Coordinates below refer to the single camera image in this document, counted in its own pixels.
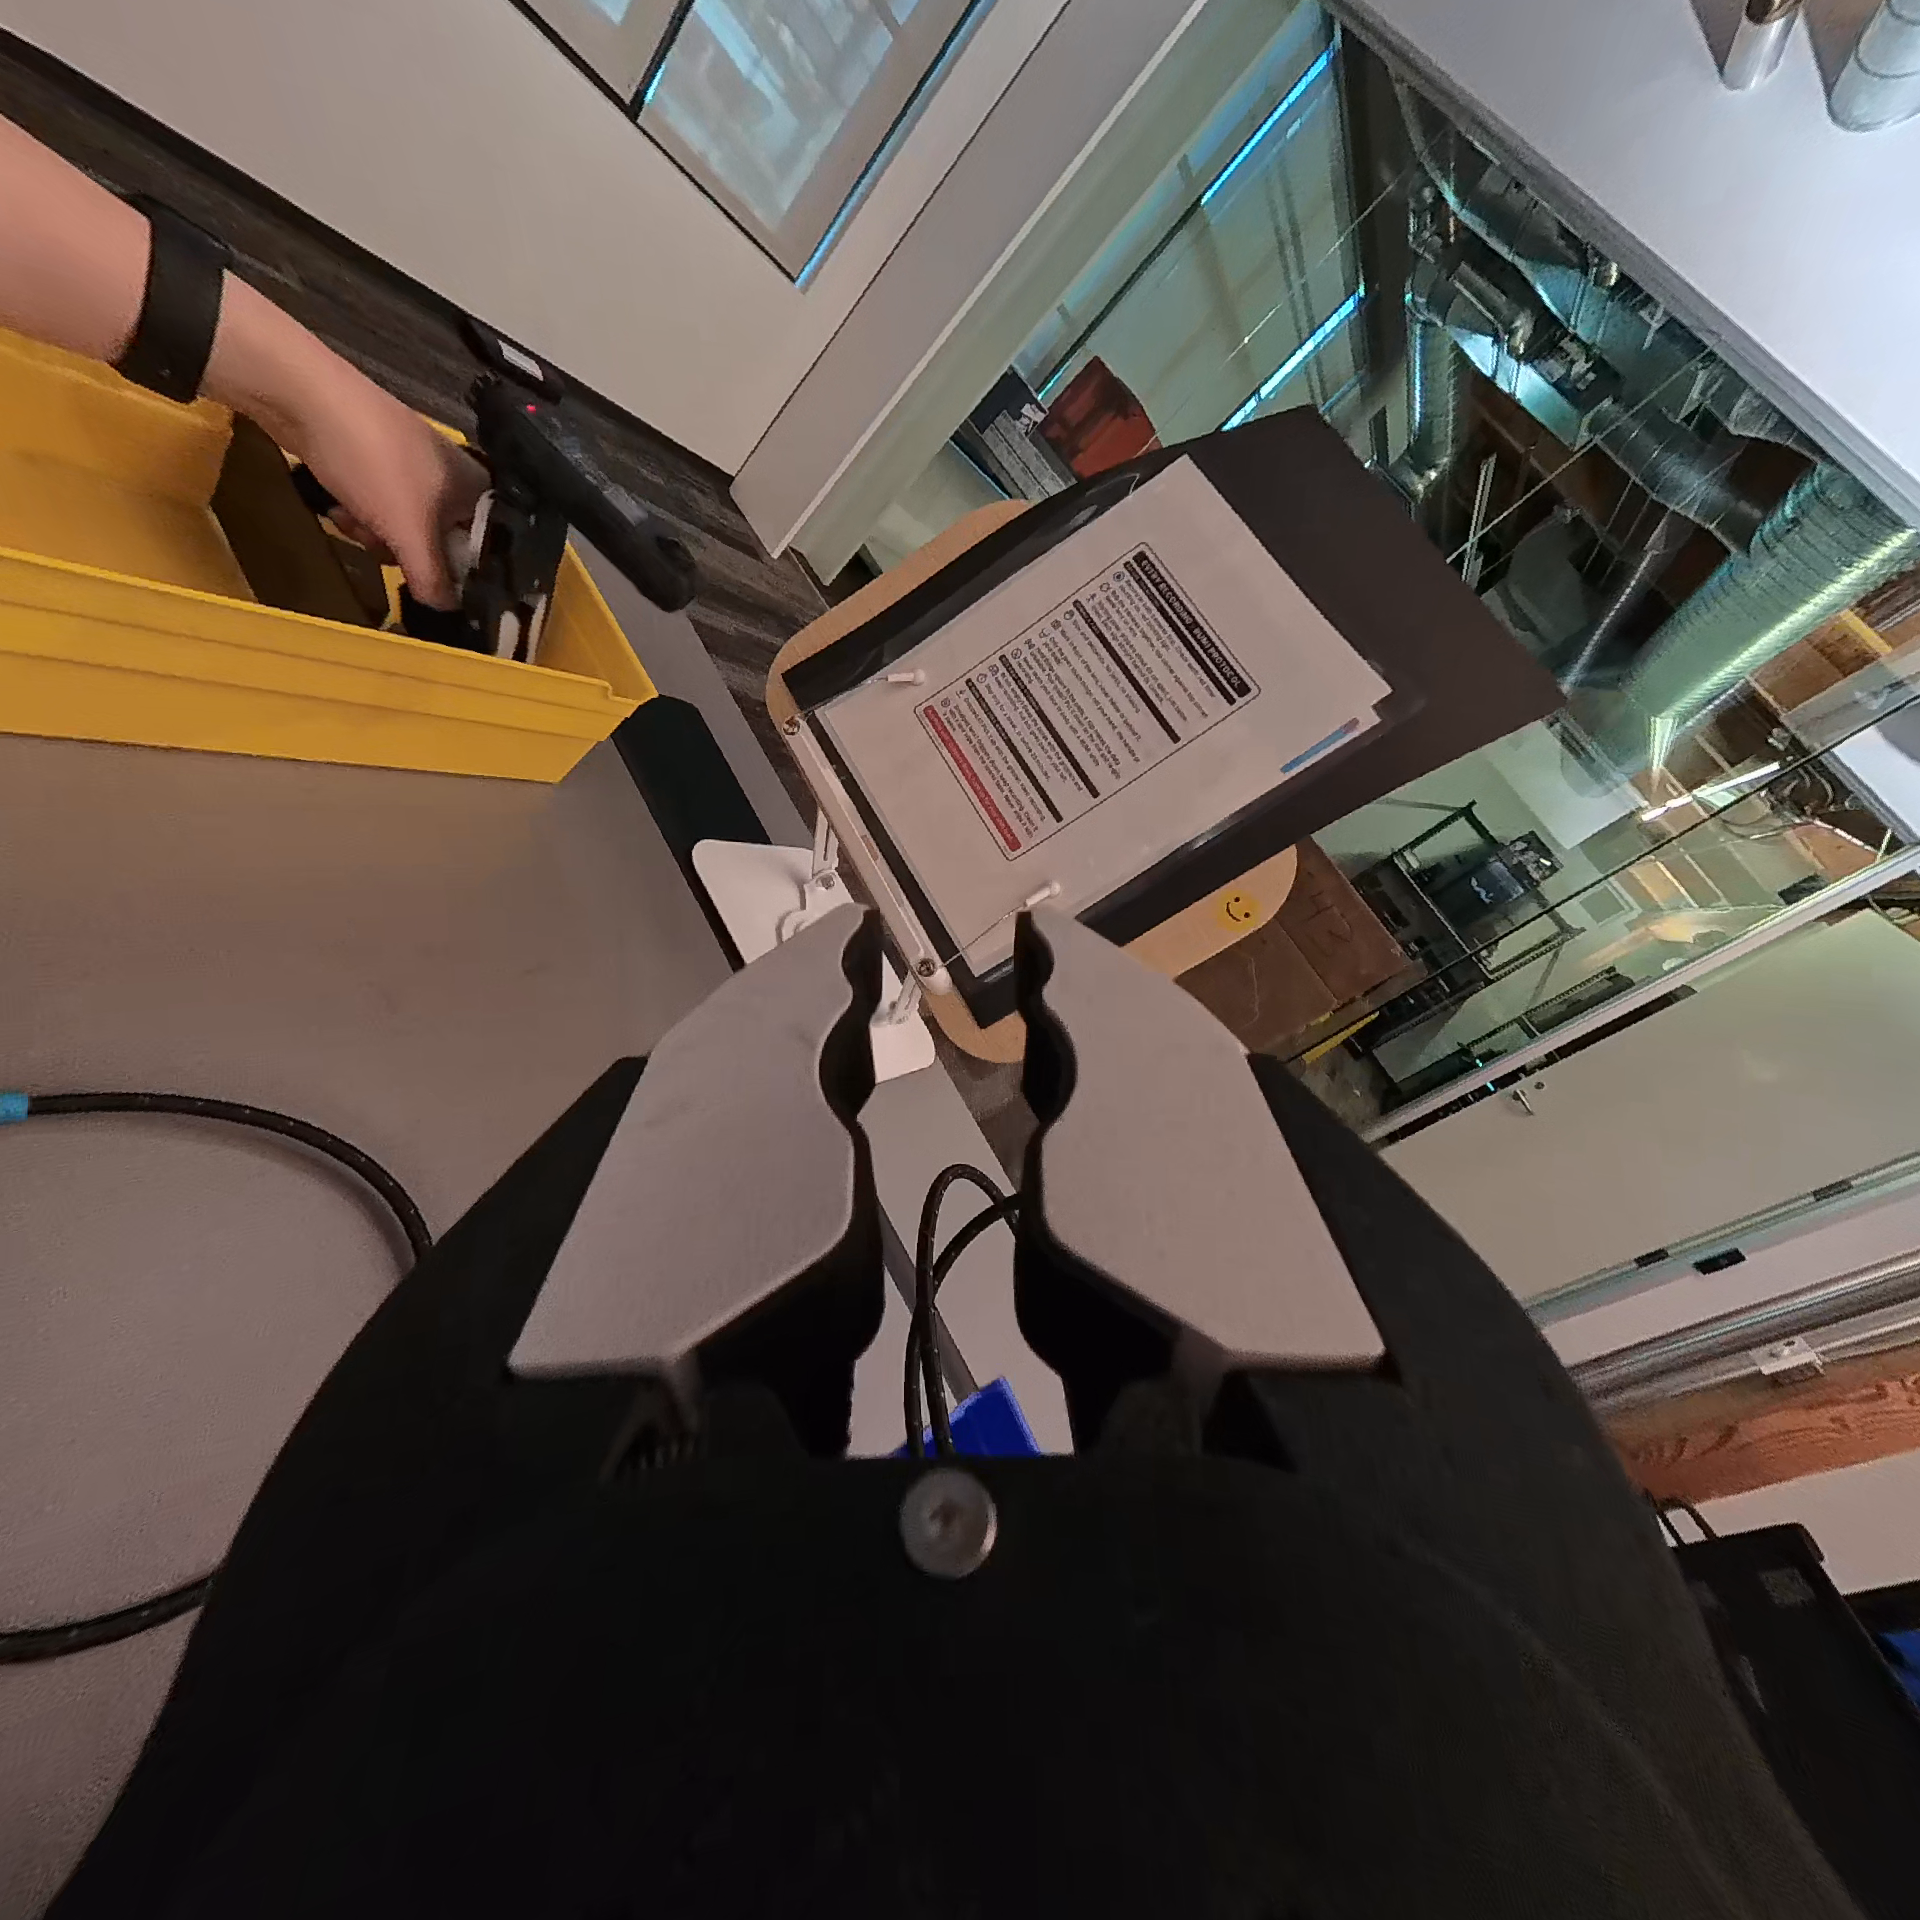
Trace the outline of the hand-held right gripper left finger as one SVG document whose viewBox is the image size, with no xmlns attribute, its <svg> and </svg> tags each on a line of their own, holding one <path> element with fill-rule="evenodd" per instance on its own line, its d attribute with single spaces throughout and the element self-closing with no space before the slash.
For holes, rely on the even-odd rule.
<svg viewBox="0 0 1920 1920">
<path fill-rule="evenodd" d="M 838 905 L 668 1032 L 517 1335 L 517 1381 L 646 1381 L 685 1425 L 755 1389 L 802 1453 L 848 1453 L 890 1290 L 862 1125 L 878 990 L 878 918 Z"/>
</svg>

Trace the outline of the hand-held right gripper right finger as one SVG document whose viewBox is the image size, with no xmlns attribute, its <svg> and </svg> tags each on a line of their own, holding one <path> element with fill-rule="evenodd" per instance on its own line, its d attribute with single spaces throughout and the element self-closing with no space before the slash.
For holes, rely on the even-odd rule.
<svg viewBox="0 0 1920 1920">
<path fill-rule="evenodd" d="M 1066 911 L 1015 924 L 1023 1158 L 1015 1313 L 1076 1453 L 1134 1387 L 1203 1425 L 1227 1376 L 1367 1375 L 1385 1335 L 1247 1048 L 1180 981 Z"/>
</svg>

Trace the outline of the yellow plastic bin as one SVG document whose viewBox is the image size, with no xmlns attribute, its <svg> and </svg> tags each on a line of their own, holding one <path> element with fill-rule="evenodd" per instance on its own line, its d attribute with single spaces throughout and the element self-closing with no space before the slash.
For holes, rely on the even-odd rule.
<svg viewBox="0 0 1920 1920">
<path fill-rule="evenodd" d="M 265 606 L 210 513 L 229 423 L 4 333 L 4 730 L 555 782 L 657 695 L 582 557 L 538 663 Z"/>
</svg>

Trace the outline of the person's left forearm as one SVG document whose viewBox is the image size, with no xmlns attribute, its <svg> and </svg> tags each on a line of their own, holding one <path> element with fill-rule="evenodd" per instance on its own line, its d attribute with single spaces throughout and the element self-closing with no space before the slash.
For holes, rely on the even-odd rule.
<svg viewBox="0 0 1920 1920">
<path fill-rule="evenodd" d="M 107 364 L 142 306 L 147 219 L 119 192 L 4 120 L 4 326 Z M 248 419 L 290 387 L 320 345 L 229 272 L 199 397 Z"/>
</svg>

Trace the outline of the person's left hand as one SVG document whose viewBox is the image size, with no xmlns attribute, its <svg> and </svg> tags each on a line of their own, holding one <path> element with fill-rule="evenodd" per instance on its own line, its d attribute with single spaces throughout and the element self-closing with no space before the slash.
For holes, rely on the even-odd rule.
<svg viewBox="0 0 1920 1920">
<path fill-rule="evenodd" d="M 416 599 L 461 603 L 464 539 L 491 490 L 488 471 L 429 419 L 332 352 L 248 413 L 336 500 L 366 545 L 385 550 Z"/>
</svg>

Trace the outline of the brown cardboard box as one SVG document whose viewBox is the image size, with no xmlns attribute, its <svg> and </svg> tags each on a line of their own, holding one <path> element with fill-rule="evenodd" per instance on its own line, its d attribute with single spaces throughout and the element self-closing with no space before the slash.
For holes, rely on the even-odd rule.
<svg viewBox="0 0 1920 1920">
<path fill-rule="evenodd" d="M 1296 858 L 1280 911 L 1180 976 L 1247 1051 L 1276 1062 L 1341 1039 L 1424 973 L 1314 838 Z"/>
</svg>

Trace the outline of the instruction sign on stand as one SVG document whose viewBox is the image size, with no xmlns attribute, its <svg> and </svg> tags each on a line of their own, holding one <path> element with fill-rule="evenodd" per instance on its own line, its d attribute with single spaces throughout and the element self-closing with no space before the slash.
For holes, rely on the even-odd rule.
<svg viewBox="0 0 1920 1920">
<path fill-rule="evenodd" d="M 1187 858 L 1168 858 L 1116 905 L 1088 918 L 1072 914 L 1116 946 L 1407 780 L 1548 717 L 1560 702 L 1548 668 L 1459 580 L 1388 484 L 1311 408 L 1143 453 L 1032 503 L 1011 521 L 1026 531 L 1062 530 L 1072 507 L 1091 503 L 1095 484 L 1114 472 L 1153 477 L 1180 453 L 1195 457 L 1227 500 L 1252 513 L 1254 531 L 1274 545 L 1290 579 L 1382 666 L 1394 697 L 1376 730 L 1311 768 Z M 1015 534 L 1005 530 L 900 603 L 924 609 L 933 585 L 981 572 L 978 548 L 989 557 L 1011 548 Z"/>
<path fill-rule="evenodd" d="M 794 737 L 799 730 L 799 706 L 794 697 L 794 687 L 787 684 L 792 671 L 802 659 L 846 638 L 856 626 L 877 619 L 881 609 L 893 609 L 911 589 L 924 587 L 924 580 L 942 574 L 946 565 L 960 560 L 978 540 L 988 540 L 993 531 L 999 531 L 1005 521 L 1011 521 L 1026 513 L 1029 513 L 1026 500 L 996 500 L 989 507 L 981 507 L 981 509 L 960 514 L 946 531 L 942 531 L 932 540 L 924 540 L 921 548 L 914 548 L 900 565 L 894 565 L 893 572 L 884 572 L 872 585 L 856 587 L 854 598 L 838 599 L 837 606 L 824 609 L 820 616 L 814 616 L 797 635 L 792 635 L 777 650 L 775 666 L 768 668 L 763 706 L 768 706 L 772 722 L 787 737 L 792 757 L 799 757 L 799 747 L 794 745 Z M 1293 891 L 1296 875 L 1301 875 L 1301 851 L 1286 850 L 1286 851 L 1263 858 L 1261 866 L 1247 868 L 1245 875 L 1239 875 L 1236 881 L 1227 881 L 1220 887 L 1257 891 L 1257 897 L 1271 911 L 1266 921 L 1274 921 L 1274 914 L 1282 906 L 1286 895 Z M 1252 930 L 1245 936 L 1232 936 L 1227 930 L 1220 930 L 1214 924 L 1213 897 L 1217 891 L 1213 891 L 1203 902 L 1192 902 L 1189 906 L 1174 914 L 1167 924 L 1143 930 L 1138 939 L 1126 943 L 1126 949 L 1134 955 L 1139 955 L 1143 967 L 1151 967 L 1163 976 L 1181 976 L 1181 973 L 1208 963 L 1213 955 L 1225 953 L 1227 946 L 1245 939 Z M 1015 1064 L 1023 1059 L 1026 1032 L 1023 1032 L 1020 1014 L 1005 1014 L 993 1026 L 981 1026 L 956 991 L 932 991 L 932 997 L 921 991 L 914 1001 L 914 1013 L 921 1013 L 933 1032 L 942 1032 L 951 1045 L 956 1045 L 962 1055 L 971 1055 L 978 1062 Z"/>
</svg>

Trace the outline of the large gridded window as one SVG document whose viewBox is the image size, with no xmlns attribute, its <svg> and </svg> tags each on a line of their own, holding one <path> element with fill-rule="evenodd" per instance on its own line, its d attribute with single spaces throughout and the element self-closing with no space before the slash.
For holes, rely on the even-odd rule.
<svg viewBox="0 0 1920 1920">
<path fill-rule="evenodd" d="M 517 2 L 807 283 L 989 2 Z"/>
</svg>

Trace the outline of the black wristband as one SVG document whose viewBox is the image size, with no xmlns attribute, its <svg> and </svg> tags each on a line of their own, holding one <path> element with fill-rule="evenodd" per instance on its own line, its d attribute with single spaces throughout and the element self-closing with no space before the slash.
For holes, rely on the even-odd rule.
<svg viewBox="0 0 1920 1920">
<path fill-rule="evenodd" d="M 147 192 L 120 195 L 147 219 L 147 276 L 131 339 L 107 362 L 167 401 L 199 401 L 223 324 L 229 247 Z"/>
</svg>

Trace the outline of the printed instruction sheet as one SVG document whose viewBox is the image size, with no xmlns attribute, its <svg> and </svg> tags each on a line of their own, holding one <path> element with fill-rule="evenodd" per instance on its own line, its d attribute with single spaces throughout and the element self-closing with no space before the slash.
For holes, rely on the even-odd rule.
<svg viewBox="0 0 1920 1920">
<path fill-rule="evenodd" d="M 802 765 L 937 987 L 1003 969 L 1023 911 L 1116 905 L 1394 697 L 1192 453 L 1005 531 L 792 671 Z"/>
</svg>

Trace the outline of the red case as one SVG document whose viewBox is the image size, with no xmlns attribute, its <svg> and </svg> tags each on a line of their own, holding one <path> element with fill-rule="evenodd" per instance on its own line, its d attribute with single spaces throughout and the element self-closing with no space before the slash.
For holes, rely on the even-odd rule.
<svg viewBox="0 0 1920 1920">
<path fill-rule="evenodd" d="M 1091 354 L 1051 397 L 1039 433 L 1076 478 L 1112 472 L 1163 448 L 1138 392 L 1101 354 Z"/>
</svg>

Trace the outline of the black equipment case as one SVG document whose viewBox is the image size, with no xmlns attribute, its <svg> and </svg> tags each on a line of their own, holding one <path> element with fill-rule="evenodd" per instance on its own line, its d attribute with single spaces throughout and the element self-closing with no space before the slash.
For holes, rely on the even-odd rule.
<svg viewBox="0 0 1920 1920">
<path fill-rule="evenodd" d="M 1916 1696 L 1803 1523 L 1671 1541 L 1777 1783 L 1831 1851 L 1916 1843 Z"/>
</svg>

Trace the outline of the silver flexible duct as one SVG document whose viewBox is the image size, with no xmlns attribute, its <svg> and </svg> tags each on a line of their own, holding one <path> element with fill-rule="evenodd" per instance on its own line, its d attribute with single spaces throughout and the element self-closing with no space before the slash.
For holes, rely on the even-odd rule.
<svg viewBox="0 0 1920 1920">
<path fill-rule="evenodd" d="M 1916 524 L 1835 459 L 1814 462 L 1650 635 L 1624 683 L 1563 729 L 1585 788 L 1631 782 L 1729 706 L 1766 663 L 1916 560 Z"/>
</svg>

